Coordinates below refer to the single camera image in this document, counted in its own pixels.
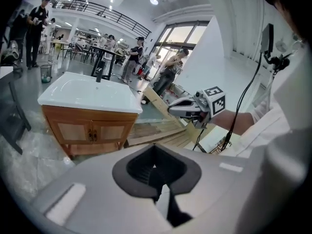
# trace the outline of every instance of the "black faucet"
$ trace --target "black faucet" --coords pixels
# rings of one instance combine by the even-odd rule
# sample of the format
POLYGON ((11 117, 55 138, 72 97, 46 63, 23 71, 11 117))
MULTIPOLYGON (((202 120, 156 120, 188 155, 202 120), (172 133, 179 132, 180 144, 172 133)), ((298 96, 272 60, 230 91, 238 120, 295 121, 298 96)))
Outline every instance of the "black faucet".
POLYGON ((101 82, 102 75, 103 75, 103 71, 104 71, 104 66, 105 66, 105 62, 101 60, 101 61, 98 63, 98 67, 97 67, 97 69, 96 69, 96 75, 97 75, 97 80, 96 80, 96 82, 101 82))

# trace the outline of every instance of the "wooden cabinet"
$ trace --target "wooden cabinet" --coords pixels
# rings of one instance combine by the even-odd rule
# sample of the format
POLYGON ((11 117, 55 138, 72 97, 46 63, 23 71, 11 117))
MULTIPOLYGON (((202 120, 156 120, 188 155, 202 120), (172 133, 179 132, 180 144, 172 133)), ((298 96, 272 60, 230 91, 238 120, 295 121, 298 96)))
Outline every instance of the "wooden cabinet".
POLYGON ((42 111, 54 136, 70 157, 120 150, 138 116, 55 106, 42 106, 42 111))

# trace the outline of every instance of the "white sink basin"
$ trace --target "white sink basin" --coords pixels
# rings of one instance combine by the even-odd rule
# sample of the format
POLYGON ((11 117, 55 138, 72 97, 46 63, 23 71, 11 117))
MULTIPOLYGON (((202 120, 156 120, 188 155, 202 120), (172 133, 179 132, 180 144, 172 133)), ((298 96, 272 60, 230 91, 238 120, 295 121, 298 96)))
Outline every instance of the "white sink basin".
POLYGON ((66 72, 38 98, 40 105, 101 111, 142 113, 142 108, 125 84, 66 72))

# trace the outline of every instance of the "floor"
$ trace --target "floor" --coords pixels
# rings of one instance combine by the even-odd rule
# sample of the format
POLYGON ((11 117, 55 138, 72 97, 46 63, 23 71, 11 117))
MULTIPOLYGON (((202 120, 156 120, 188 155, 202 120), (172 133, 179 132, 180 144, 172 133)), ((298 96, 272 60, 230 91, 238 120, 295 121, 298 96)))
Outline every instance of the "floor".
MULTIPOLYGON (((19 102, 32 126, 32 130, 30 132, 26 130, 18 142, 23 149, 23 154, 18 154, 0 136, 0 174, 7 186, 15 194, 27 201, 34 198, 38 191, 52 180, 61 176, 86 158, 78 158, 73 162, 64 154, 44 122, 37 99, 63 72, 68 71, 90 75, 93 66, 89 64, 89 60, 86 63, 81 63, 80 56, 71 61, 68 56, 62 65, 61 57, 59 60, 56 60, 57 53, 51 56, 39 55, 37 63, 39 66, 44 65, 47 64, 49 59, 55 63, 53 65, 53 78, 50 83, 41 83, 39 68, 27 70, 25 59, 22 63, 24 67, 23 75, 21 78, 17 77, 15 81, 19 102)), ((111 81, 122 82, 118 79, 121 74, 121 66, 114 65, 113 74, 111 81)), ((142 93, 137 92, 137 90, 143 91, 148 82, 138 80, 135 76, 133 76, 132 80, 130 83, 131 90, 137 100, 140 101, 142 93)), ((2 91, 0 98, 11 99, 9 90, 2 91)), ((139 116, 138 122, 158 122, 163 120, 163 115, 151 103, 142 106, 142 108, 143 113, 139 116)))

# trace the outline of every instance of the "balcony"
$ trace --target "balcony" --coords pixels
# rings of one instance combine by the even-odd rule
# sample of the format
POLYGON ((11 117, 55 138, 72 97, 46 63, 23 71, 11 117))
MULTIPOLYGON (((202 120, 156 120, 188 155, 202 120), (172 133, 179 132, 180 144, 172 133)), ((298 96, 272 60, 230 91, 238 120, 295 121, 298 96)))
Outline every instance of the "balcony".
POLYGON ((124 14, 93 2, 86 2, 84 0, 57 0, 53 4, 53 8, 77 10, 90 13, 120 24, 120 26, 131 30, 134 35, 143 36, 144 38, 147 38, 151 33, 151 31, 143 25, 125 16, 124 14))

